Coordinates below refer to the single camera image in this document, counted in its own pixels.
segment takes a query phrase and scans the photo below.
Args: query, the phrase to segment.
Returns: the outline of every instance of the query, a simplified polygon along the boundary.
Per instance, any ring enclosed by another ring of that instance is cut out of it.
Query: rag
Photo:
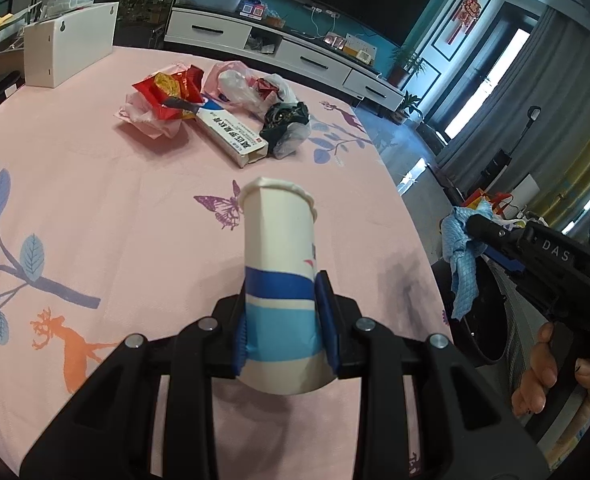
[[[477,209],[454,207],[453,212],[441,221],[441,247],[444,260],[451,264],[451,290],[455,293],[451,318],[462,320],[480,293],[475,273],[475,258],[486,250],[486,244],[474,240],[466,232],[466,222],[473,215],[492,219],[493,210],[486,201]]]

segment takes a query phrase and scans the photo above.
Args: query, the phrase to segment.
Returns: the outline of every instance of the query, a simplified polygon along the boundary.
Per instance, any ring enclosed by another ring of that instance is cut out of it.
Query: pink plastic bag
[[[221,94],[219,91],[219,74],[225,72],[226,70],[235,70],[236,72],[242,74],[246,79],[248,86],[251,86],[253,81],[256,79],[248,66],[246,66],[241,61],[224,61],[222,63],[213,65],[213,68],[211,68],[211,71],[206,78],[206,81],[204,81],[202,90],[211,97],[221,100],[219,97]]]
[[[262,93],[262,87],[267,85],[275,89],[268,95]],[[203,90],[222,101],[224,107],[243,108],[262,121],[271,106],[297,102],[297,96],[286,79],[277,74],[257,78],[241,61],[228,61],[213,66]]]
[[[184,70],[188,70],[188,67],[184,63],[173,63],[162,70],[157,70],[155,74],[158,72],[174,74]],[[169,121],[157,119],[153,112],[153,107],[148,101],[146,101],[146,98],[137,91],[126,94],[126,102],[121,105],[120,111],[115,114],[115,117],[126,123],[132,124],[140,132],[152,139],[156,139],[162,135],[172,139],[177,135],[177,132],[179,132],[184,121],[182,119],[173,119]]]

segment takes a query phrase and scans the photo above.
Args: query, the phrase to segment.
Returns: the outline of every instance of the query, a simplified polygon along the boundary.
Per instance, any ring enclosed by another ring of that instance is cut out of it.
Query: teal wall
[[[308,34],[316,34],[315,25],[310,21],[310,11],[306,10],[302,4],[292,0],[262,0],[268,4],[269,8],[275,10],[281,18],[286,19],[288,26],[301,30]],[[424,12],[417,20],[415,27],[411,30],[406,39],[407,44],[417,44],[422,38],[426,29],[431,25],[436,15],[444,4],[445,0],[431,0]],[[316,14],[315,23],[319,27],[319,33],[325,34],[333,26],[333,19],[327,14]],[[377,56],[374,61],[374,67],[383,74],[389,73],[392,65],[390,56],[395,49],[395,45],[383,37],[378,36],[372,30],[362,27],[360,23],[355,22],[344,16],[340,17],[335,24],[335,32],[341,36],[346,34],[360,35],[360,38],[373,46],[377,47]]]

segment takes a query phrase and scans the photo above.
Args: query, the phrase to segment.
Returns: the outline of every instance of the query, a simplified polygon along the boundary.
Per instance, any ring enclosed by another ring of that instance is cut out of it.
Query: red chinese knot ornament
[[[464,0],[453,14],[452,21],[458,22],[458,25],[451,34],[451,37],[447,43],[449,45],[453,44],[453,41],[455,41],[455,38],[457,38],[457,35],[462,31],[463,28],[466,28],[466,36],[468,36],[470,31],[473,30],[473,27],[477,23],[477,20],[479,20],[481,13],[482,4],[480,4],[480,0]]]

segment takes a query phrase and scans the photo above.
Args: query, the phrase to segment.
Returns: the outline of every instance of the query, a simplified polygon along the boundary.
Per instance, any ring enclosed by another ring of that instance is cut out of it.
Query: human hand
[[[558,366],[549,348],[552,337],[553,323],[545,323],[538,330],[538,342],[531,350],[531,368],[525,371],[520,387],[511,397],[516,416],[540,413],[546,403],[545,388],[552,387],[558,380]],[[587,391],[586,399],[572,421],[573,426],[579,425],[579,431],[590,418],[590,359],[577,360],[575,377]]]

